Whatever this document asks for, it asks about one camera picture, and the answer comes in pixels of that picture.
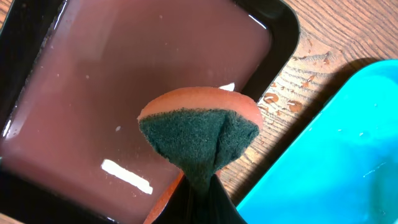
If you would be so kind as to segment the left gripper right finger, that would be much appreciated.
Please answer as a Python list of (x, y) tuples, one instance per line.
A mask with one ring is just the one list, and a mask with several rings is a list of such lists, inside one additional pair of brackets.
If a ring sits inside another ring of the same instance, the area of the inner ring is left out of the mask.
[(246, 224), (216, 174), (211, 177), (206, 208), (210, 224)]

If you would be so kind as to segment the red and green sponge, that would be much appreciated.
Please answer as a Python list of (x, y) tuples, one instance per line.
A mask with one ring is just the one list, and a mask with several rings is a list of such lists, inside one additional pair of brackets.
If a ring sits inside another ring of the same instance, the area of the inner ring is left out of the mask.
[[(165, 93), (149, 102), (137, 120), (154, 151), (177, 166), (194, 189), (194, 223), (208, 223), (211, 177), (238, 159), (263, 127), (252, 98), (213, 87)], [(146, 223), (156, 216), (152, 213), (156, 204)]]

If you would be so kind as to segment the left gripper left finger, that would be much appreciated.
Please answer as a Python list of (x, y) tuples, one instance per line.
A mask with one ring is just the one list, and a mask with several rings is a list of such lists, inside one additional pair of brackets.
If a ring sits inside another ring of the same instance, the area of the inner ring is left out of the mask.
[(165, 191), (154, 211), (153, 224), (193, 224), (196, 193), (184, 174)]

